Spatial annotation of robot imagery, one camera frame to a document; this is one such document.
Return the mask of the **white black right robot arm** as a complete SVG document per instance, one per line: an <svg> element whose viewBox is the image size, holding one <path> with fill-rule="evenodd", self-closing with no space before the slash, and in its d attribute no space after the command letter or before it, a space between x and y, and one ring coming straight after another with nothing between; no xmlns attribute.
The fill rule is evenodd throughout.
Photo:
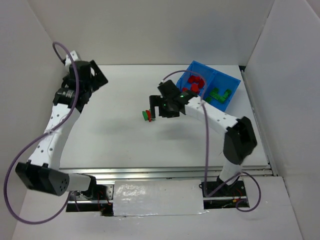
<svg viewBox="0 0 320 240"><path fill-rule="evenodd" d="M214 130L223 137L223 155L226 162L217 177L217 191L232 190L241 174L241 165L257 146L252 122L247 117L229 115L208 104L191 90L181 92L171 81L160 83L159 95L149 96L150 119L159 116L176 118L180 114L195 118L205 124L205 130Z"/></svg>

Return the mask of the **red rounded lego piece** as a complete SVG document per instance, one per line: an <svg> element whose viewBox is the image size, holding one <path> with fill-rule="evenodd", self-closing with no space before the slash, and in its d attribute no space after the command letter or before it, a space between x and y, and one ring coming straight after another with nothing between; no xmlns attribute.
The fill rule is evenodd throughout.
<svg viewBox="0 0 320 240"><path fill-rule="evenodd" d="M193 83L193 84L191 85L190 90L191 90L192 92L196 93L196 94L199 93L199 87L198 87L198 85L197 85L196 83Z"/></svg>

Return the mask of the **red long lego brick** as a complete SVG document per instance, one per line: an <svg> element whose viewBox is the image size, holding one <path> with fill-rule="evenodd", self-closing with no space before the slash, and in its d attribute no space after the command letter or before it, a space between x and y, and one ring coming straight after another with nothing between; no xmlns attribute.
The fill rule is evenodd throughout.
<svg viewBox="0 0 320 240"><path fill-rule="evenodd" d="M205 81L201 78L198 82L198 88L203 89L205 86Z"/></svg>

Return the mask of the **green plate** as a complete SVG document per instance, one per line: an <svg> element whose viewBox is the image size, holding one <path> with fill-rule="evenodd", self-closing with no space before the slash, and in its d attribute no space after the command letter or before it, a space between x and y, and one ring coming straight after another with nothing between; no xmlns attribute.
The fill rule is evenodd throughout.
<svg viewBox="0 0 320 240"><path fill-rule="evenodd" d="M148 121L148 120L149 120L148 114L147 114L146 111L142 111L142 116L143 116L143 119L144 119L145 121Z"/></svg>

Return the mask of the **green square lego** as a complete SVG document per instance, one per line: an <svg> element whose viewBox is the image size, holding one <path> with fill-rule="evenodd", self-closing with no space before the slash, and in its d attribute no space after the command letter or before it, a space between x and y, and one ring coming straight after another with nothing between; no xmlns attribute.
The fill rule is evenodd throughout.
<svg viewBox="0 0 320 240"><path fill-rule="evenodd" d="M214 88L211 92L210 92L210 96L214 99L219 99L220 95L219 95L219 89L218 88Z"/></svg>

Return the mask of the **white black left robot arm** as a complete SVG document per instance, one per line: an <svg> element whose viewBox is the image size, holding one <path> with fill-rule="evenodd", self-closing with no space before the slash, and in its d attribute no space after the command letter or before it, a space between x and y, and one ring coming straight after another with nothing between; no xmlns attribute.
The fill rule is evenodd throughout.
<svg viewBox="0 0 320 240"><path fill-rule="evenodd" d="M46 136L39 141L27 162L18 162L15 172L24 185L34 191L61 196L65 192L81 192L92 197L97 191L94 176L60 171L62 153L69 134L92 94L108 83L94 60L75 62L62 79L55 93L51 116L45 129Z"/></svg>

